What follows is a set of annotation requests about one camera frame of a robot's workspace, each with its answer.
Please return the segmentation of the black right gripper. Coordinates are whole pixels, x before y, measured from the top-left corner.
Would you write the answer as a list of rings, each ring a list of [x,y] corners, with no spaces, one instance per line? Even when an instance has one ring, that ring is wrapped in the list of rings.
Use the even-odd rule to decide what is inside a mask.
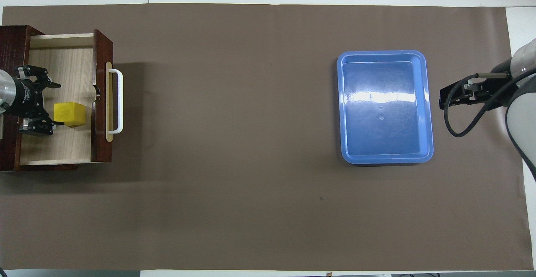
[[[498,90],[505,86],[511,77],[472,78],[459,80],[440,89],[439,109],[451,107],[456,104],[477,104],[490,100]]]

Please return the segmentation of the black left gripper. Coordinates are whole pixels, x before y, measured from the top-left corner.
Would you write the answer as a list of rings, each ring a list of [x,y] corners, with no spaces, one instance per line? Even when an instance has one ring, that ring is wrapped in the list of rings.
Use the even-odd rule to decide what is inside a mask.
[[[16,67],[19,78],[3,78],[3,114],[23,118],[19,133],[32,136],[51,136],[56,126],[65,126],[64,122],[53,121],[46,116],[42,95],[37,91],[45,88],[61,88],[48,75],[48,70],[33,65]]]

